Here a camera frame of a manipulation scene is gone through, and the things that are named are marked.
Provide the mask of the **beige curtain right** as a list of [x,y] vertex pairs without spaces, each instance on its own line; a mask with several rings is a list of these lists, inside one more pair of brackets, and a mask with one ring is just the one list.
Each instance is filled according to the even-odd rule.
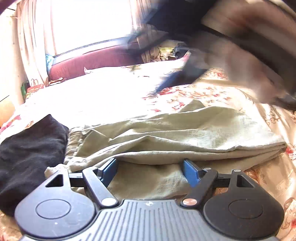
[[157,40],[164,34],[144,22],[145,17],[158,6],[160,1],[129,2],[132,15],[132,38],[127,46],[128,53],[136,58],[141,57],[144,63],[161,61],[159,44],[145,52],[140,52],[140,49],[147,47],[152,41]]

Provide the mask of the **grey-green pants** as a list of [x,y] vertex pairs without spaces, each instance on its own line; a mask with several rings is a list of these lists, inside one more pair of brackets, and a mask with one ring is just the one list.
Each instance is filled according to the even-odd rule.
[[266,162],[286,146],[262,120],[193,100],[176,113],[71,129],[64,162],[48,167],[45,176],[116,158],[118,171],[108,188],[117,199],[166,199],[189,192],[180,168],[184,159],[230,173]]

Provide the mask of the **blue plastic bag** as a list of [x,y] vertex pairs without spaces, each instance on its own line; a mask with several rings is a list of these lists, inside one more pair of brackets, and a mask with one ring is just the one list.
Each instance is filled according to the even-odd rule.
[[48,54],[46,54],[45,57],[46,57],[47,73],[49,74],[50,73],[50,70],[51,70],[51,68],[52,68],[52,66],[54,64],[54,57],[51,56],[51,55],[48,55]]

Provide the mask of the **window with white frame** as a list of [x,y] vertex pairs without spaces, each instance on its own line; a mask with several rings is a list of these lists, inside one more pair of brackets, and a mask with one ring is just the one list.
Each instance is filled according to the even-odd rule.
[[135,1],[37,1],[46,54],[128,36],[135,5]]

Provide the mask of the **beige curtain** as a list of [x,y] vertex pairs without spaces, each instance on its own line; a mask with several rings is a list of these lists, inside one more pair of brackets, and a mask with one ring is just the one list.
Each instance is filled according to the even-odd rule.
[[55,53],[52,1],[20,1],[16,5],[18,43],[30,85],[48,85],[46,56]]
[[145,17],[158,6],[160,1],[129,2],[132,15],[132,38],[127,46],[128,53],[136,58],[141,57],[144,63],[161,61],[159,44],[145,52],[140,52],[140,49],[147,47],[152,41],[157,40],[164,34],[144,22]]

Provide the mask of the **red gift bag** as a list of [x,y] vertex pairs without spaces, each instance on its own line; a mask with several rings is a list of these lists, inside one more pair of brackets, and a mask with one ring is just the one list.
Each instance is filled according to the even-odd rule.
[[48,78],[46,78],[45,81],[32,78],[29,81],[29,84],[30,84],[30,87],[27,88],[27,94],[35,93],[38,90],[43,89],[48,86]]

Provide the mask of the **maroon upholstered sofa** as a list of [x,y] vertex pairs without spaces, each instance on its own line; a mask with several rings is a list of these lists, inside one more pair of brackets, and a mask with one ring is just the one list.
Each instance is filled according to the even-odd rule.
[[108,48],[94,50],[60,63],[54,64],[48,74],[49,80],[59,78],[73,79],[85,74],[84,69],[102,67],[120,67],[142,64],[141,55],[132,55],[125,46],[115,45]]

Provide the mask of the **floral satin bedspread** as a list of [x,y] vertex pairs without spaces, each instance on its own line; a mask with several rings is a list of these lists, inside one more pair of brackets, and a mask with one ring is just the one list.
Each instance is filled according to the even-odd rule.
[[295,240],[295,112],[230,87],[220,69],[154,94],[184,63],[86,70],[19,106],[1,128],[1,239],[18,238],[8,216],[54,172],[116,157],[110,190],[119,199],[184,197],[182,158],[225,173],[242,169],[283,206],[278,238]]

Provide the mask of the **black folded garment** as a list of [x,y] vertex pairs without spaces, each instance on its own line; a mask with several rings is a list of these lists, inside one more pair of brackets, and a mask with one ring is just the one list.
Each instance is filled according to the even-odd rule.
[[1,143],[1,211],[16,206],[44,180],[47,167],[63,163],[68,128],[50,114]]

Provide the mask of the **beige curtain left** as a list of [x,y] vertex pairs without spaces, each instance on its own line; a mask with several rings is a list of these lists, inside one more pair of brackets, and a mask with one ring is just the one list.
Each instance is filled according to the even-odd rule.
[[18,43],[30,85],[48,85],[46,56],[55,53],[52,1],[20,1],[16,5]]

